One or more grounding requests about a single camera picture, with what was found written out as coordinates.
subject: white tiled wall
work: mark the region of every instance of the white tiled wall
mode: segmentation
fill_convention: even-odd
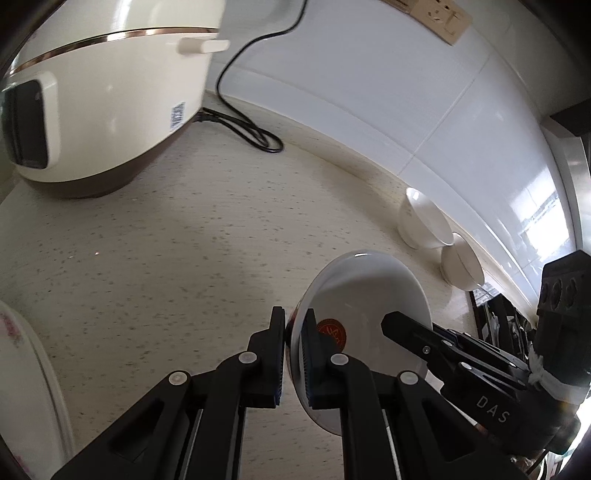
[[[538,123],[588,97],[588,82],[518,0],[458,3],[474,22],[449,46],[379,0],[310,0],[300,27],[248,51],[222,90],[424,191],[536,303],[543,264],[574,248]],[[299,7],[229,0],[221,36],[232,47],[214,58],[209,86],[241,45],[291,24]]]

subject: plate logo sticker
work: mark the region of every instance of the plate logo sticker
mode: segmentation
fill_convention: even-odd
[[[339,351],[343,351],[345,344],[347,343],[347,332],[345,327],[335,319],[326,319],[316,325],[316,328],[320,333],[330,335],[335,339],[336,345],[339,347]]]

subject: electrical outlet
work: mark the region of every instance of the electrical outlet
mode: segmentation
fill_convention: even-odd
[[[452,0],[417,0],[409,13],[451,45],[472,23],[472,17]]]

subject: pink flower pattern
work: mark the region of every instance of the pink flower pattern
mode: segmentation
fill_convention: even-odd
[[[22,334],[18,327],[14,324],[12,319],[6,315],[4,312],[0,312],[0,318],[6,327],[6,333],[8,334],[8,338],[10,338],[14,345],[19,345],[22,343]]]

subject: white bowl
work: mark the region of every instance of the white bowl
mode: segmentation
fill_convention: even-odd
[[[460,290],[476,290],[484,284],[484,272],[472,247],[459,233],[454,243],[441,251],[441,274],[447,283]]]
[[[441,210],[413,188],[406,189],[398,211],[398,233],[412,248],[438,248],[453,243],[452,229]]]

